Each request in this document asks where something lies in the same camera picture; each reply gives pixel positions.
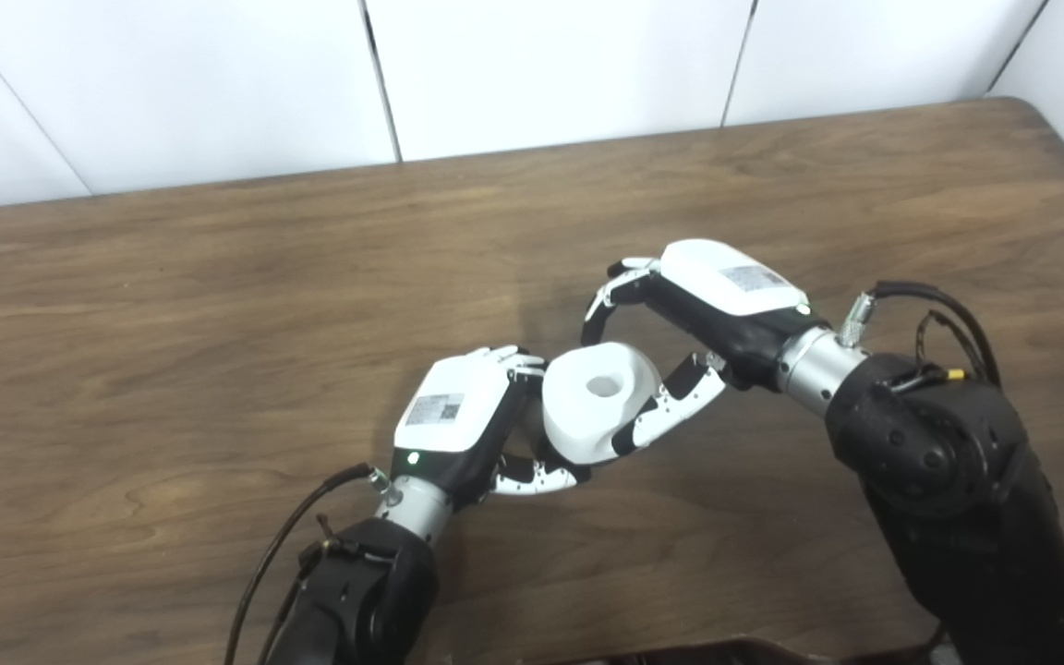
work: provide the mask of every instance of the wooden table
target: wooden table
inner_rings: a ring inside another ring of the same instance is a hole
[[[327,472],[387,464],[435,359],[565,352],[609,262],[685,236],[834,320],[878,278],[953,292],[1064,518],[1064,146],[1020,102],[0,207],[0,662],[218,662],[284,515]],[[912,349],[920,315],[883,309],[866,344]],[[647,311],[609,336],[662,367],[697,348]],[[924,641],[819,422],[760,392],[721,403],[575,492],[460,514],[410,661]],[[322,510],[375,504],[359,485]],[[283,549],[246,658],[317,534]]]

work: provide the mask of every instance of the qr code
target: qr code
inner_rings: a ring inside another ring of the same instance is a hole
[[[462,405],[462,393],[444,396],[419,396],[413,402],[413,410],[404,423],[409,425],[452,425],[458,420]]]
[[[788,286],[786,279],[778,277],[771,269],[764,265],[739,265],[736,268],[721,270],[721,275],[728,281],[735,283],[738,289],[748,294],[751,290],[778,289],[780,286]]]

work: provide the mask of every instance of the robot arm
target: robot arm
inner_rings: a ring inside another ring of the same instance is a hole
[[[836,459],[860,476],[909,589],[950,632],[964,664],[1064,664],[1064,535],[966,309],[921,283],[879,283],[836,335],[801,290],[711,240],[672,243],[659,260],[608,272],[583,345],[600,340],[613,309],[643,303],[724,359],[735,387],[793,397],[822,418]],[[861,349],[876,300],[891,296],[950,307],[975,333],[976,345],[958,333],[964,348],[978,347],[975,373],[942,370],[920,352]]]
[[[299,556],[260,662],[404,661],[437,595],[432,547],[452,514],[489,492],[508,433],[543,377],[544,361],[516,347],[434,363],[396,427],[396,480],[373,476],[380,508],[339,533],[321,521],[326,537]]]

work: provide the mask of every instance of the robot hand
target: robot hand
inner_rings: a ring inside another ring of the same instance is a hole
[[[598,289],[585,314],[583,346],[602,338],[618,305],[646,304],[722,359],[721,375],[738,388],[780,390],[786,344],[808,330],[828,328],[811,314],[802,290],[714,240],[671,243],[659,260],[628,257],[606,273],[612,281]]]
[[[481,501],[525,400],[539,395],[544,367],[516,346],[434,363],[396,427],[394,479],[434,486],[455,511]]]

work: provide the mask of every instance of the black joint cover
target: black joint cover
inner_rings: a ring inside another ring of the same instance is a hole
[[[671,371],[671,375],[668,375],[667,379],[663,380],[663,387],[667,388],[668,394],[677,400],[682,400],[700,383],[706,371],[709,367],[698,361],[697,354],[689,354]]]

